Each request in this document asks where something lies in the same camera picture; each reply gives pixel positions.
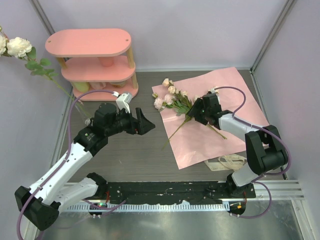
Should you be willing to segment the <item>pink flower bouquet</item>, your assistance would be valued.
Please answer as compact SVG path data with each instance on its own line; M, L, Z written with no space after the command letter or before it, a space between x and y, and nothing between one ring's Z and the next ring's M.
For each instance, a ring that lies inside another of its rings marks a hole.
M174 82L165 78L162 82L162 85L167 88L168 93L163 97L159 97L157 93L153 93L152 97L154 98L154 107L159 111L164 109L172 109L175 111L176 116L179 117L184 115L184 121L181 125L168 137L168 140L164 144L163 148L167 146L171 138L188 122L195 120L194 117L188 116L187 113L191 110L193 104L196 102L198 97L191 101L188 98L188 93L186 91L181 91L175 87Z

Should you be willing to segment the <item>purple pink wrapping paper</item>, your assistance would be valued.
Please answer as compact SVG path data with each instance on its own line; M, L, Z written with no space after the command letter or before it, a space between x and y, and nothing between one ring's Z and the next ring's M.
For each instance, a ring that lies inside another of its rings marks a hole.
M168 90L163 80L169 79L179 90L185 91L190 100L201 97L211 88L219 90L220 104L223 110L234 111L243 102L243 107L236 116L256 125L267 126L269 123L258 103L258 97L248 70L234 67L213 71L154 72L148 80L150 90L163 98ZM173 109L155 111L155 129L151 131L151 143L158 151L156 156L164 157L168 153L174 168L190 169L205 160L220 156L244 152L244 141L223 130L212 128L191 120L182 128L184 116L177 116Z

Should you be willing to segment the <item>cream printed ribbon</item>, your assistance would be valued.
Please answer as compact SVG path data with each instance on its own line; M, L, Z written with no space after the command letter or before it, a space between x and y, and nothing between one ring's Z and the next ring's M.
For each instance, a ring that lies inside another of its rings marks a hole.
M215 161L205 160L205 165L212 171L238 171L247 162L247 158L238 154L219 156Z

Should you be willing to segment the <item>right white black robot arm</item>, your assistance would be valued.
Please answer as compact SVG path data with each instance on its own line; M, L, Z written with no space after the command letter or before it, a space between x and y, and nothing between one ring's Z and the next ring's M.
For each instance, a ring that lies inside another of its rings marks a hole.
M245 142L247 163L227 176L225 190L230 197L241 195L263 174L289 164L289 154L275 126L254 125L236 117L234 112L222 110L215 93L198 98L186 115Z

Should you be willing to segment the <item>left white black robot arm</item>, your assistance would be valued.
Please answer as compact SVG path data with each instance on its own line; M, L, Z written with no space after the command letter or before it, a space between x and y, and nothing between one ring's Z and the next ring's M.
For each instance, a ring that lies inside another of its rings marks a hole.
M137 107L136 117L127 108L102 103L95 111L90 125L83 128L69 143L60 160L38 181L29 187L20 186L14 193L20 213L38 230L48 229L59 214L85 198L102 199L107 192L106 181L90 173L73 187L63 189L67 181L102 148L108 138L126 132L144 135L155 128Z

